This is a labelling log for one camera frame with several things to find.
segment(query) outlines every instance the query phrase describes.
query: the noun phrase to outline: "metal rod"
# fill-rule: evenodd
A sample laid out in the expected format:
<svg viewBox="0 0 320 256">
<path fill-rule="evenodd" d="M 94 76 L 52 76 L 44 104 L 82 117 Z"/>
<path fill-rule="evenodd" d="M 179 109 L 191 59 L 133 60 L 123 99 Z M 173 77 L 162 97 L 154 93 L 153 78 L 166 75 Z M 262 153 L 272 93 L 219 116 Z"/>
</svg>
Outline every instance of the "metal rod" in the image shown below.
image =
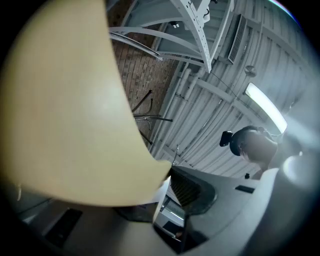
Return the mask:
<svg viewBox="0 0 320 256">
<path fill-rule="evenodd" d="M 144 28 L 144 27 L 132 27 L 132 26 L 113 26 L 113 27 L 109 27 L 109 31 L 110 32 L 117 32 L 117 33 L 119 33 L 119 32 L 120 33 L 121 32 L 139 33 L 139 34 L 144 34 L 144 35 L 155 36 L 158 38 L 163 38 L 163 39 L 169 40 L 173 43 L 179 44 L 183 47 L 186 47 L 197 54 L 200 54 L 200 51 L 199 51 L 199 48 L 197 45 L 190 43 L 186 40 L 183 40 L 180 37 L 177 37 L 172 34 L 165 33 L 165 32 L 161 32 L 161 31 L 157 31 L 157 30 L 153 30 L 153 29 L 148 29 L 148 28 Z"/>
<path fill-rule="evenodd" d="M 160 114 L 151 114 L 151 115 L 134 114 L 133 117 L 134 117 L 135 120 L 139 120 L 139 119 L 145 119 L 145 118 L 160 118 L 161 115 Z"/>
<path fill-rule="evenodd" d="M 160 118 L 160 117 L 149 117 L 147 119 L 154 119 L 154 120 L 162 120 L 162 121 L 173 122 L 173 119 L 166 119 L 166 118 Z"/>
<path fill-rule="evenodd" d="M 138 2 L 138 0 L 134 0 L 132 2 L 132 4 L 130 5 L 128 11 L 126 12 L 126 14 L 125 14 L 125 16 L 124 16 L 124 18 L 122 20 L 121 27 L 125 27 L 126 26 L 126 23 L 127 23 L 128 19 L 130 17 L 130 14 L 133 11 L 133 9 L 135 8 L 135 6 L 137 5 L 137 2 Z"/>
<path fill-rule="evenodd" d="M 151 130 L 151 123 L 148 121 L 148 120 L 142 120 L 142 119 L 139 119 L 139 120 L 135 120 L 136 122 L 148 122 L 149 124 L 149 131 Z"/>
<path fill-rule="evenodd" d="M 139 132 L 140 132 L 141 136 L 144 137 L 145 140 L 146 140 L 150 145 L 153 145 L 153 144 L 154 144 L 151 140 L 149 140 L 149 139 L 147 138 L 147 136 L 146 136 L 142 131 L 139 130 Z"/>
<path fill-rule="evenodd" d="M 177 119 L 180 117 L 182 111 L 184 110 L 185 105 L 186 105 L 186 103 L 187 103 L 187 101 L 188 101 L 188 99 L 190 97 L 191 92 L 193 91 L 193 89 L 194 89 L 194 87 L 196 85 L 196 82 L 197 82 L 198 78 L 202 77 L 204 75 L 204 73 L 205 73 L 205 69 L 203 67 L 201 67 L 199 69 L 199 71 L 196 73 L 196 75 L 193 77 L 193 80 L 192 80 L 189 88 L 187 89 L 187 91 L 185 93 L 185 96 L 184 96 L 184 98 L 183 98 L 183 100 L 182 100 L 177 112 L 174 115 L 175 122 L 170 125 L 169 130 L 166 132 L 165 137 L 163 138 L 163 140 L 161 142 L 161 145 L 157 148 L 157 151 L 156 151 L 156 154 L 155 154 L 154 158 L 157 159 L 157 157 L 159 156 L 160 151 L 164 147 L 168 137 L 170 136 L 170 134 L 172 133 L 173 129 L 175 128 L 175 125 L 177 123 Z"/>
<path fill-rule="evenodd" d="M 152 103 L 153 103 L 154 99 L 152 98 L 151 99 L 151 103 L 150 103 L 150 108 L 148 110 L 148 112 L 146 113 L 142 113 L 142 114 L 133 114 L 133 117 L 142 117 L 142 116 L 145 116 L 145 115 L 148 115 L 152 109 Z"/>
<path fill-rule="evenodd" d="M 152 94 L 152 90 L 148 91 L 148 93 L 142 98 L 142 100 L 132 109 L 132 112 L 135 112 L 150 94 Z"/>
<path fill-rule="evenodd" d="M 177 60 L 177 61 L 182 61 L 182 62 L 188 62 L 190 64 L 194 64 L 194 65 L 197 65 L 197 66 L 200 66 L 200 67 L 204 67 L 205 66 L 205 64 L 203 62 L 192 60 L 192 59 L 189 59 L 189 58 L 177 57 L 177 56 L 166 55 L 166 54 L 160 54 L 160 57 L 162 57 L 164 59 L 171 59 L 171 60 Z"/>
<path fill-rule="evenodd" d="M 150 49 L 149 47 L 143 45 L 142 43 L 139 43 L 129 37 L 124 36 L 123 34 L 115 33 L 115 32 L 110 32 L 109 33 L 110 38 L 116 41 L 123 42 L 127 45 L 136 47 L 142 51 L 144 51 L 147 54 L 150 54 L 151 56 L 163 61 L 163 58 L 159 57 L 159 53 L 156 52 L 155 50 Z"/>
<path fill-rule="evenodd" d="M 168 105 L 166 106 L 166 108 L 165 108 L 165 110 L 164 110 L 164 113 L 163 113 L 163 116 L 164 116 L 164 117 L 167 116 L 168 110 L 170 109 L 170 107 L 171 107 L 171 105 L 172 105 L 172 103 L 173 103 L 173 99 L 174 99 L 174 97 L 175 97 L 175 95 L 176 95 L 176 92 L 177 92 L 177 90 L 178 90 L 178 87 L 179 87 L 180 84 L 181 84 L 182 77 L 183 77 L 184 73 L 186 72 L 188 66 L 189 66 L 189 63 L 187 62 L 187 63 L 184 65 L 183 70 L 182 70 L 182 73 L 181 73 L 181 77 L 179 77 L 179 79 L 178 79 L 178 81 L 177 81 L 177 83 L 176 83 L 176 86 L 175 86 L 175 88 L 174 88 L 174 90 L 173 90 L 173 93 L 171 94 L 169 103 L 168 103 Z M 154 139 L 154 140 L 157 140 L 157 139 L 158 139 L 157 135 L 158 135 L 158 133 L 159 133 L 161 127 L 162 127 L 162 124 L 163 124 L 163 123 L 161 122 L 161 123 L 158 125 L 158 127 L 157 127 L 157 129 L 156 129 L 156 131 L 155 131 L 155 134 L 154 134 L 154 136 L 153 136 L 153 139 Z"/>
<path fill-rule="evenodd" d="M 175 109 L 176 109 L 176 105 L 179 103 L 179 101 L 180 101 L 180 99 L 181 99 L 181 97 L 182 97 L 182 96 L 181 96 L 181 93 L 182 93 L 182 91 L 183 91 L 184 86 L 187 84 L 186 82 L 187 82 L 187 80 L 188 80 L 188 77 L 189 77 L 189 75 L 190 75 L 190 72 L 191 72 L 191 69 L 190 69 L 190 68 L 187 68 L 187 69 L 185 70 L 185 72 L 184 72 L 184 74 L 183 74 L 183 76 L 182 76 L 182 79 L 181 79 L 181 83 L 180 83 L 178 89 L 176 90 L 176 93 L 175 93 L 175 95 L 174 95 L 173 101 L 172 101 L 172 103 L 171 103 L 171 105 L 170 105 L 170 108 L 168 109 L 168 112 L 167 112 L 167 114 L 165 115 L 165 117 L 172 117 L 172 116 L 173 116 L 174 111 L 175 111 Z M 163 137 L 165 131 L 166 131 L 166 127 L 165 127 L 165 125 L 163 124 L 163 125 L 162 125 L 162 128 L 161 128 L 161 130 L 159 131 L 159 134 L 158 134 L 158 138 L 159 138 L 159 139 Z"/>
</svg>

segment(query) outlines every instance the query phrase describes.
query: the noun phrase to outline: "beige panel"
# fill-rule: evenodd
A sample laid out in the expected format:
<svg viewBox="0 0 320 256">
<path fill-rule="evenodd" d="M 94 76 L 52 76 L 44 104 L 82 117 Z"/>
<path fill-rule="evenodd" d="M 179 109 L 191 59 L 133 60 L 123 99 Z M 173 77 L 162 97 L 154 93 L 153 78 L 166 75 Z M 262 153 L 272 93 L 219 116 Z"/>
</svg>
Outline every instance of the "beige panel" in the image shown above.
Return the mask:
<svg viewBox="0 0 320 256">
<path fill-rule="evenodd" d="M 83 204 L 150 200 L 170 169 L 133 119 L 102 0 L 51 1 L 2 71 L 1 162 L 24 188 Z"/>
</svg>

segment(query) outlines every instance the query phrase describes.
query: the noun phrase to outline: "corrugated metal wall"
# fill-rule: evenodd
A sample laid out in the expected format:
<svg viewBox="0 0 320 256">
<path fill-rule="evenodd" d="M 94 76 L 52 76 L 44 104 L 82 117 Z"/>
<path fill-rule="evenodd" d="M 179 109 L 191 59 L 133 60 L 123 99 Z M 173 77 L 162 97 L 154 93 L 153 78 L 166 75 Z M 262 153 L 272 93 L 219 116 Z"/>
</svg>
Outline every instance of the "corrugated metal wall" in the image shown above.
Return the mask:
<svg viewBox="0 0 320 256">
<path fill-rule="evenodd" d="M 240 178 L 246 173 L 253 175 L 258 168 L 234 156 L 229 147 L 219 147 L 222 132 L 235 132 L 250 124 L 263 124 L 271 133 L 277 131 L 263 110 L 242 92 L 249 82 L 253 82 L 285 114 L 294 98 L 313 79 L 313 74 L 318 72 L 319 65 L 317 55 L 299 26 L 274 4 L 267 0 L 238 0 L 234 12 L 243 14 L 251 21 L 251 26 L 246 27 L 236 62 L 233 65 L 219 61 L 213 64 L 211 74 L 205 74 L 199 79 L 182 114 L 175 117 L 174 123 L 162 124 L 151 152 L 157 159 L 172 162 L 179 144 L 176 159 L 178 165 L 215 175 Z M 259 29 L 253 27 L 256 23 L 259 28 L 262 18 L 266 29 L 262 31 L 266 33 L 262 33 L 258 44 Z M 244 68 L 254 62 L 257 76 L 247 77 Z M 192 75 L 184 90 L 188 88 L 191 79 Z M 203 84 L 215 87 L 229 96 L 221 97 L 222 93 L 212 93 Z M 242 108 L 236 106 L 234 99 Z M 175 108 L 173 116 L 181 101 L 179 99 L 176 105 L 171 106 Z M 172 125 L 172 133 L 158 152 L 161 141 Z"/>
</svg>

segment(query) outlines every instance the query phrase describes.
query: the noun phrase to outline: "light fixture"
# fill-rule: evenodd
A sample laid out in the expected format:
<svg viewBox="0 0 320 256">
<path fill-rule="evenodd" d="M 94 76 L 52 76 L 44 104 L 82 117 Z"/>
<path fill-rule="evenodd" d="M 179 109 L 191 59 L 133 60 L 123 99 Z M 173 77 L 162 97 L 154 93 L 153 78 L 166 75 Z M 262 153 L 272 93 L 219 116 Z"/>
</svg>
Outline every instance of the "light fixture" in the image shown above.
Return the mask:
<svg viewBox="0 0 320 256">
<path fill-rule="evenodd" d="M 271 100 L 252 82 L 249 83 L 245 90 L 247 94 L 255 103 L 257 103 L 260 108 L 271 118 L 276 127 L 281 133 L 283 133 L 287 128 L 287 122 L 276 108 L 276 106 L 271 102 Z"/>
<path fill-rule="evenodd" d="M 179 216 L 178 216 L 178 215 L 176 215 L 174 212 L 170 211 L 170 213 L 171 213 L 171 214 L 173 214 L 174 216 L 176 216 L 177 218 L 179 218 L 180 220 L 183 220 L 183 221 L 184 221 L 184 219 L 183 219 L 183 218 L 179 217 Z"/>
</svg>

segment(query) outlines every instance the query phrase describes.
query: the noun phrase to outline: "white pipe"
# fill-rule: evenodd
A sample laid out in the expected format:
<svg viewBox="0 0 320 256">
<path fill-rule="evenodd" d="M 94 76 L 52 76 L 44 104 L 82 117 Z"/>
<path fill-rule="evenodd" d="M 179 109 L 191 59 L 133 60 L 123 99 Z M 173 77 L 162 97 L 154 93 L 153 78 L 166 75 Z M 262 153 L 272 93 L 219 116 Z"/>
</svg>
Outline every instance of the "white pipe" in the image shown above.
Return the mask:
<svg viewBox="0 0 320 256">
<path fill-rule="evenodd" d="M 174 88 L 174 90 L 173 90 L 173 92 L 172 92 L 172 94 L 171 94 L 170 100 L 169 100 L 169 102 L 168 102 L 168 104 L 167 104 L 167 106 L 166 106 L 166 108 L 165 108 L 165 110 L 164 110 L 164 113 L 163 113 L 163 115 L 162 115 L 163 118 L 166 118 L 167 112 L 168 112 L 168 110 L 169 110 L 169 108 L 170 108 L 170 106 L 171 106 L 171 104 L 172 104 L 172 101 L 173 101 L 173 99 L 174 99 L 174 97 L 175 97 L 175 95 L 176 95 L 176 92 L 177 92 L 177 90 L 178 90 L 178 88 L 179 88 L 179 86 L 180 86 L 180 84 L 181 84 L 182 77 L 183 77 L 184 73 L 186 72 L 188 66 L 189 66 L 189 63 L 186 62 L 185 65 L 184 65 L 184 67 L 183 67 L 181 76 L 179 77 L 179 79 L 178 79 L 178 81 L 177 81 L 177 83 L 176 83 L 176 85 L 175 85 L 175 88 Z M 150 147 L 150 152 L 151 152 L 151 153 L 154 151 L 154 148 L 155 148 L 155 147 L 153 147 L 153 145 L 154 145 L 155 142 L 157 141 L 157 135 L 158 135 L 158 133 L 159 133 L 159 131 L 160 131 L 163 123 L 164 123 L 163 121 L 159 121 L 159 125 L 158 125 L 158 127 L 157 127 L 157 129 L 156 129 L 156 131 L 155 131 L 155 134 L 152 136 L 152 137 L 153 137 L 153 144 L 152 144 L 152 146 Z"/>
<path fill-rule="evenodd" d="M 201 68 L 199 69 L 198 73 L 196 73 L 196 75 L 193 77 L 192 82 L 190 83 L 190 86 L 189 86 L 189 88 L 187 89 L 187 91 L 186 91 L 186 93 L 185 93 L 184 98 L 182 98 L 182 102 L 181 102 L 181 104 L 180 104 L 177 112 L 175 113 L 174 117 L 172 118 L 172 119 L 173 119 L 173 122 L 171 123 L 171 126 L 170 126 L 169 130 L 166 132 L 165 137 L 162 139 L 161 145 L 158 147 L 157 152 L 156 152 L 154 158 L 157 158 L 157 157 L 158 157 L 160 151 L 161 151 L 162 148 L 164 147 L 164 145 L 165 145 L 168 137 L 170 136 L 170 134 L 172 133 L 173 129 L 175 128 L 175 125 L 176 125 L 176 123 L 177 123 L 177 119 L 180 117 L 182 111 L 184 110 L 184 108 L 185 108 L 185 106 L 186 106 L 186 104 L 187 104 L 187 101 L 189 100 L 189 97 L 190 97 L 190 95 L 191 95 L 191 93 L 192 93 L 192 91 L 193 91 L 193 89 L 194 89 L 194 87 L 195 87 L 195 85 L 196 85 L 196 83 L 197 83 L 197 80 L 198 80 L 200 77 L 202 77 L 202 76 L 204 75 L 204 73 L 205 73 L 205 68 L 204 68 L 204 67 L 201 67 Z"/>
<path fill-rule="evenodd" d="M 179 98 L 181 98 L 182 90 L 183 90 L 183 88 L 184 88 L 184 86 L 185 86 L 185 84 L 186 84 L 186 81 L 188 80 L 188 77 L 189 77 L 190 72 L 191 72 L 191 69 L 190 69 L 190 68 L 187 68 L 187 69 L 184 71 L 184 73 L 183 73 L 183 75 L 182 75 L 182 78 L 179 78 L 179 79 L 180 79 L 180 84 L 179 84 L 179 86 L 177 87 L 176 93 L 175 93 L 175 94 L 172 94 L 172 95 L 173 95 L 173 100 L 172 100 L 172 103 L 170 104 L 170 106 L 169 106 L 169 108 L 168 108 L 168 111 L 167 111 L 166 115 L 164 115 L 164 118 L 168 118 L 168 117 L 171 117 L 171 116 L 172 116 L 173 111 L 174 111 L 174 109 L 175 109 L 175 106 L 177 105 L 177 101 L 178 101 Z M 163 133 L 164 133 L 164 131 L 165 131 L 165 129 L 164 129 L 164 128 L 165 128 L 165 125 L 167 125 L 167 123 L 162 125 L 162 129 L 161 129 L 161 130 L 159 129 L 160 132 L 159 132 L 159 134 L 158 134 L 158 136 L 157 136 L 156 139 L 161 138 L 161 137 L 163 136 Z M 152 148 L 151 153 L 153 153 L 153 152 L 155 151 L 155 148 L 156 148 L 156 147 L 153 147 L 153 148 Z"/>
<path fill-rule="evenodd" d="M 261 17 L 261 24 L 260 24 L 260 31 L 259 31 L 259 37 L 258 42 L 256 43 L 256 48 L 254 49 L 253 58 L 252 58 L 252 66 L 256 66 L 257 60 L 258 60 L 258 48 L 260 46 L 261 37 L 262 37 L 262 29 L 264 28 L 264 17 L 265 17 L 265 11 L 264 8 L 262 8 L 262 17 Z"/>
</svg>

